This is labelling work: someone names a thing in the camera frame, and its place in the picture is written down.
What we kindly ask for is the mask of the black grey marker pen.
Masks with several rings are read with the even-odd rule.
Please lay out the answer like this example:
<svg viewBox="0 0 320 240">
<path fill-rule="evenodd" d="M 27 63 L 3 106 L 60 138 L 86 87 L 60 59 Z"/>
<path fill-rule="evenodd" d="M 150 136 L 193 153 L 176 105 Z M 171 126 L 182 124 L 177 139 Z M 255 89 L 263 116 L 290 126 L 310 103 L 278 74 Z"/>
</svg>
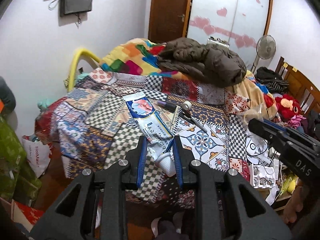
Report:
<svg viewBox="0 0 320 240">
<path fill-rule="evenodd" d="M 208 132 L 208 130 L 202 124 L 200 124 L 194 117 L 192 117 L 190 114 L 182 112 L 182 113 L 179 114 L 179 117 L 181 117 L 184 120 L 194 124 L 195 126 L 200 128 L 202 131 L 204 131 L 204 133 Z"/>
</svg>

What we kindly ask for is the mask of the white shopping bag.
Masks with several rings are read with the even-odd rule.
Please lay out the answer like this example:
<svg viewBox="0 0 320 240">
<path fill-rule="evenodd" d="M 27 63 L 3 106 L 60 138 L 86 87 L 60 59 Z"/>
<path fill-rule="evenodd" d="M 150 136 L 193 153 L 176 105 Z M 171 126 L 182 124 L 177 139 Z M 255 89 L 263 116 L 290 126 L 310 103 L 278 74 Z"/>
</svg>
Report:
<svg viewBox="0 0 320 240">
<path fill-rule="evenodd" d="M 50 148 L 35 135 L 24 135 L 22 145 L 27 153 L 27 162 L 37 178 L 42 176 L 50 163 Z"/>
</svg>

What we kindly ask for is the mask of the yellow plush toy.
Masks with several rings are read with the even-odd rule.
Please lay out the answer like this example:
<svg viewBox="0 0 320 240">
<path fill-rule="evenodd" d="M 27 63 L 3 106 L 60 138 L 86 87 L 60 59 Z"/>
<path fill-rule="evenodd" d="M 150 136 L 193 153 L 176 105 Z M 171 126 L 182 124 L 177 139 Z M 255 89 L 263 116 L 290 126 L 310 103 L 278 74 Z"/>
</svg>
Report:
<svg viewBox="0 0 320 240">
<path fill-rule="evenodd" d="M 294 174 L 290 174 L 282 184 L 280 189 L 280 195 L 283 195 L 285 192 L 292 194 L 296 188 L 298 177 Z"/>
</svg>

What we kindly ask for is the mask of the red plush toy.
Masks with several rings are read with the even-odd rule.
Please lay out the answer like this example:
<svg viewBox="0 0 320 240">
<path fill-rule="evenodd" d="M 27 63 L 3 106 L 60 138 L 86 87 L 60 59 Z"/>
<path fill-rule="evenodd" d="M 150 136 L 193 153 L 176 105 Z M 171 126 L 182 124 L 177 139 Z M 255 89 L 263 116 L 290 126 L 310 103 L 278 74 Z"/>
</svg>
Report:
<svg viewBox="0 0 320 240">
<path fill-rule="evenodd" d="M 278 113 L 284 121 L 290 120 L 301 112 L 299 101 L 289 94 L 275 97 Z"/>
</svg>

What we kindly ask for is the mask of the white bandage tape roll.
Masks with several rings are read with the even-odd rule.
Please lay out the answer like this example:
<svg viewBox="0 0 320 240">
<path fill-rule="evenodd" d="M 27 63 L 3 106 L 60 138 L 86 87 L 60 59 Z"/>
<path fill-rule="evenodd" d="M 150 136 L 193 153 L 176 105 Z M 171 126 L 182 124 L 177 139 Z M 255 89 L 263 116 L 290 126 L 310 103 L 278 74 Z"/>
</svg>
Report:
<svg viewBox="0 0 320 240">
<path fill-rule="evenodd" d="M 192 108 L 192 104 L 190 101 L 185 101 L 181 104 L 181 108 L 185 111 L 190 111 Z"/>
</svg>

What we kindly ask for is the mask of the patchwork patterned bedspread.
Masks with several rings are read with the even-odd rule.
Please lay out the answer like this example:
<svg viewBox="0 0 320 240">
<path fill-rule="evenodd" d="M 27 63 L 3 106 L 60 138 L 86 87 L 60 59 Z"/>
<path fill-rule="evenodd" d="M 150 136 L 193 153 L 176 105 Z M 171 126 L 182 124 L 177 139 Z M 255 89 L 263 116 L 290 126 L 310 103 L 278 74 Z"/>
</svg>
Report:
<svg viewBox="0 0 320 240">
<path fill-rule="evenodd" d="M 174 136 L 210 168 L 250 176 L 242 123 L 235 113 L 215 106 L 226 100 L 235 106 L 246 102 L 202 83 L 97 68 L 41 111 L 35 133 L 60 150 L 69 179 L 84 168 L 109 168 L 145 136 L 143 182 L 129 192 L 130 200 L 192 208 L 194 192 L 180 189 L 175 179 Z"/>
</svg>

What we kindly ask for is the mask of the purple black spray bottle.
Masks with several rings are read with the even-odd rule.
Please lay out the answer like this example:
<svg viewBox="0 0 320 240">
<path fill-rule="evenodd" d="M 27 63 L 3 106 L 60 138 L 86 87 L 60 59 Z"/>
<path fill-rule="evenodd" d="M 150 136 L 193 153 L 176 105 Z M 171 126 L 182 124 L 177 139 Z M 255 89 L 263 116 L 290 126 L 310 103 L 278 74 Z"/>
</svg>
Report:
<svg viewBox="0 0 320 240">
<path fill-rule="evenodd" d="M 171 113 L 174 113 L 176 111 L 176 105 L 169 103 L 169 102 L 165 102 L 165 101 L 157 101 L 157 105 L 159 105 L 160 107 L 164 108 L 166 111 L 169 111 Z"/>
</svg>

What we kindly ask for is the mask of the brown puffer jacket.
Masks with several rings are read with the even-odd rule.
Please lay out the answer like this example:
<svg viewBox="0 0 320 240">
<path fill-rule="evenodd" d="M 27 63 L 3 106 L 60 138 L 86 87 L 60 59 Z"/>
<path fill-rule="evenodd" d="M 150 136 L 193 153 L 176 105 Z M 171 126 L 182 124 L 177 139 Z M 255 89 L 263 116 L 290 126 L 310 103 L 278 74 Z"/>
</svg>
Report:
<svg viewBox="0 0 320 240">
<path fill-rule="evenodd" d="M 161 69 L 182 72 L 220 88 L 241 83 L 247 73 L 244 61 L 234 51 L 186 37 L 167 42 L 157 57 Z"/>
</svg>

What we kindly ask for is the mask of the teal plastic toy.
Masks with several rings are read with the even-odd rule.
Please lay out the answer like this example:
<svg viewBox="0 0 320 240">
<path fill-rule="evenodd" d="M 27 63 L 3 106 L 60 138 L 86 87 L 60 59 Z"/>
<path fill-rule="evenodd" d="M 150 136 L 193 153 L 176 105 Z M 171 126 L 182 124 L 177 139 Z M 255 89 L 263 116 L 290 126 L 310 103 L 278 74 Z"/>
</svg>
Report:
<svg viewBox="0 0 320 240">
<path fill-rule="evenodd" d="M 47 109 L 52 103 L 54 103 L 54 99 L 42 99 L 37 102 L 37 107 L 39 110 Z"/>
</svg>

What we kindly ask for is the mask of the blue white toothpaste tube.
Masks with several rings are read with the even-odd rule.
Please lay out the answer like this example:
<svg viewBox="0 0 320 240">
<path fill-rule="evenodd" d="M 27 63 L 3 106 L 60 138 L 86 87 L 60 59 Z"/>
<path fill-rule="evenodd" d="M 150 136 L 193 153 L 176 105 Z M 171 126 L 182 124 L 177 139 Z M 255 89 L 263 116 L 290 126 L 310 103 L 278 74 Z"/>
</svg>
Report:
<svg viewBox="0 0 320 240">
<path fill-rule="evenodd" d="M 156 166 L 168 176 L 176 174 L 171 158 L 174 136 L 143 92 L 123 96 L 130 114 L 147 139 L 147 149 Z"/>
</svg>

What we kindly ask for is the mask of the green patterned bag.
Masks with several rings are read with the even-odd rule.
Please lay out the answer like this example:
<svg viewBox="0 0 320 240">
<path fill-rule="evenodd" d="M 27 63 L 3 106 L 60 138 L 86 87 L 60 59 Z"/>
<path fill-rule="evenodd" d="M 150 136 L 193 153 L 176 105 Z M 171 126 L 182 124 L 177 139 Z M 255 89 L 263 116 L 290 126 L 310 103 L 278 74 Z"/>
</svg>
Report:
<svg viewBox="0 0 320 240">
<path fill-rule="evenodd" d="M 15 131 L 1 117 L 1 198 L 15 200 L 32 207 L 38 197 L 41 181 L 27 162 L 24 150 Z"/>
</svg>

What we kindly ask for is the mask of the colourful block fleece blanket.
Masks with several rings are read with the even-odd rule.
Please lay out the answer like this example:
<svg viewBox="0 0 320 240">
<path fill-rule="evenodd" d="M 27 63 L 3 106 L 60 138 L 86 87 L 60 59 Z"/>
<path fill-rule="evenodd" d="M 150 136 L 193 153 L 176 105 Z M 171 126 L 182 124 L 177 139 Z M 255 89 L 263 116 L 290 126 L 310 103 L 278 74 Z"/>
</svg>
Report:
<svg viewBox="0 0 320 240">
<path fill-rule="evenodd" d="M 113 48 L 100 60 L 99 66 L 107 72 L 189 80 L 189 77 L 181 72 L 166 70 L 158 66 L 157 56 L 164 48 L 163 43 L 153 43 L 145 38 L 134 38 Z"/>
</svg>

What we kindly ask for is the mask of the brown wooden door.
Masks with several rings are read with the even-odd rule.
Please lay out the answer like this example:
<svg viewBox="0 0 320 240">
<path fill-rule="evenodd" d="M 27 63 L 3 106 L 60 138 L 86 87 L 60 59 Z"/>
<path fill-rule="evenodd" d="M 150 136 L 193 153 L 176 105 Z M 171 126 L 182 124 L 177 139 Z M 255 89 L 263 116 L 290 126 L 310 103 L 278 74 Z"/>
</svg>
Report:
<svg viewBox="0 0 320 240">
<path fill-rule="evenodd" d="M 151 0 L 148 39 L 163 43 L 185 36 L 191 0 Z"/>
</svg>

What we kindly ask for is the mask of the standing electric fan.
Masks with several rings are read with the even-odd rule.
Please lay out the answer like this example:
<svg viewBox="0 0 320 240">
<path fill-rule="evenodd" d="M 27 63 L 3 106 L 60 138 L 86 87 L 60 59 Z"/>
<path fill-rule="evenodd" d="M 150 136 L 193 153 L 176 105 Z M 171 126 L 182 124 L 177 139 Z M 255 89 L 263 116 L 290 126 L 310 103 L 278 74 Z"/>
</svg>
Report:
<svg viewBox="0 0 320 240">
<path fill-rule="evenodd" d="M 259 60 L 268 60 L 274 57 L 276 53 L 276 41 L 271 35 L 264 35 L 259 38 L 256 46 L 256 57 L 253 62 L 251 72 L 254 73 L 257 69 Z"/>
</svg>

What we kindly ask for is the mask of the wooden bed headboard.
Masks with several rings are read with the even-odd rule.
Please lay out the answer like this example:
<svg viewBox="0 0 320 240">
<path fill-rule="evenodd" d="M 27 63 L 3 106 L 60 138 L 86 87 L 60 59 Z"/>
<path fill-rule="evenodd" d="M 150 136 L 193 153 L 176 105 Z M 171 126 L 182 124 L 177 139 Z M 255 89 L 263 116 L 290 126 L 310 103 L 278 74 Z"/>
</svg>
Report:
<svg viewBox="0 0 320 240">
<path fill-rule="evenodd" d="M 302 72 L 285 62 L 282 56 L 275 72 L 289 83 L 287 92 L 299 101 L 304 116 L 311 111 L 319 113 L 319 89 Z"/>
</svg>

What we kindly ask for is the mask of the small black wall monitor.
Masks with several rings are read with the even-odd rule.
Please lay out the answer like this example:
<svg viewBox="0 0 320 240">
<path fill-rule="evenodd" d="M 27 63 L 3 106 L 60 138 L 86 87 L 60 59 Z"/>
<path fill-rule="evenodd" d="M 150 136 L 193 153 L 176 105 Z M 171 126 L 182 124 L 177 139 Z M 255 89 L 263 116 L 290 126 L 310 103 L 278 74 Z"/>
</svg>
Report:
<svg viewBox="0 0 320 240">
<path fill-rule="evenodd" d="M 80 14 L 92 10 L 92 0 L 60 0 L 60 16 Z"/>
</svg>

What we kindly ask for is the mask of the white sliding wardrobe with hearts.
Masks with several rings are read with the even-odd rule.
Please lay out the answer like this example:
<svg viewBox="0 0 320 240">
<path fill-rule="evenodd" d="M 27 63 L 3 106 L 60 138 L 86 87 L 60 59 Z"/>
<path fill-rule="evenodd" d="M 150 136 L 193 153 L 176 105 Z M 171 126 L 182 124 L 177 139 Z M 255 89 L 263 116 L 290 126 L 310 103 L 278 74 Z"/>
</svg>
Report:
<svg viewBox="0 0 320 240">
<path fill-rule="evenodd" d="M 270 0 L 192 0 L 187 37 L 207 44 L 226 41 L 245 65 L 252 67 L 264 35 Z"/>
</svg>

